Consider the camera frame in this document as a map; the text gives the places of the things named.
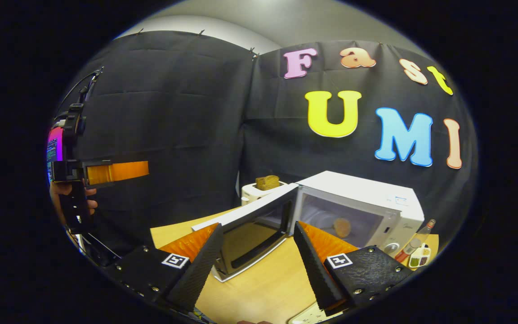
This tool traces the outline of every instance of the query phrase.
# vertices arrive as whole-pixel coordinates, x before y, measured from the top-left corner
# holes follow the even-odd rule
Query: white wall
[[[165,16],[148,18],[128,31],[125,31],[117,38],[137,33],[141,28],[143,28],[143,32],[182,31],[191,33],[199,33],[205,29],[203,32],[204,35],[228,41],[229,43],[239,45],[244,49],[255,47],[253,52],[259,54],[271,52],[282,47],[270,39],[267,39],[247,28],[224,20],[202,16]]]

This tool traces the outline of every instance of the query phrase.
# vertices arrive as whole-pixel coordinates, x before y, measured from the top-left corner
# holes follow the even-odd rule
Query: bottle
[[[424,228],[421,228],[417,234],[415,234],[415,238],[419,239],[421,241],[421,244],[425,243],[427,240],[427,237],[429,236],[431,229],[435,225],[435,220],[432,219],[427,223],[427,225]]]
[[[403,263],[403,261],[411,255],[411,253],[415,252],[415,250],[417,250],[418,248],[421,247],[421,240],[419,240],[419,238],[414,238],[411,240],[411,242],[409,242],[409,244],[405,245],[405,247],[403,248],[403,250],[401,250],[401,252],[399,252],[396,256],[395,256],[395,260],[397,260],[398,262],[401,262]]]

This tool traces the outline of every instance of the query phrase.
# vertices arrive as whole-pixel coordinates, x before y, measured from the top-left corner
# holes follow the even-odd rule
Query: orange letter
[[[449,118],[444,119],[442,122],[449,131],[449,157],[447,158],[447,165],[449,168],[460,169],[463,162],[461,161],[459,146],[459,123]]]
[[[430,66],[427,68],[427,70],[431,71],[431,73],[433,73],[433,75],[435,76],[435,78],[437,79],[437,82],[439,83],[440,87],[445,91],[447,92],[449,95],[453,95],[453,90],[451,90],[446,84],[445,84],[445,77],[439,72],[437,71],[437,68],[435,68],[434,66]]]
[[[346,68],[358,68],[359,66],[364,66],[366,68],[370,68],[375,66],[377,62],[369,56],[369,53],[365,49],[360,49],[358,47],[351,47],[349,49],[344,49],[339,52],[339,54],[343,57],[341,59],[341,65]]]
[[[419,72],[421,71],[421,68],[419,68],[417,64],[404,58],[400,59],[399,63],[403,66],[403,68],[405,68],[405,74],[407,74],[409,79],[420,84],[427,84],[427,78],[423,75],[423,73]]]

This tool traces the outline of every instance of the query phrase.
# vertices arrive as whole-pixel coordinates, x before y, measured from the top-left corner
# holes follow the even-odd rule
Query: hand
[[[55,183],[52,182],[49,186],[49,195],[51,196],[51,201],[53,202],[53,206],[55,207],[55,211],[59,216],[59,221],[61,224],[65,225],[65,216],[63,215],[63,211],[61,210],[61,203],[59,202],[59,195],[69,195],[71,192],[71,183]],[[85,190],[85,195],[95,195],[97,193],[97,189],[89,189]],[[87,205],[89,207],[89,215],[93,215],[95,213],[95,208],[97,208],[97,201],[88,200]]]
[[[237,324],[255,324],[255,323],[249,322],[247,320],[240,320],[239,322],[237,322]],[[266,322],[265,320],[262,320],[261,322],[259,322],[257,324],[273,324],[273,323]]]

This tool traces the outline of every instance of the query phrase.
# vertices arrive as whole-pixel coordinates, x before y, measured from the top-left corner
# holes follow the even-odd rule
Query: round food item
[[[333,228],[335,228],[335,232],[340,238],[346,238],[351,233],[351,223],[342,217],[337,218],[333,222]]]

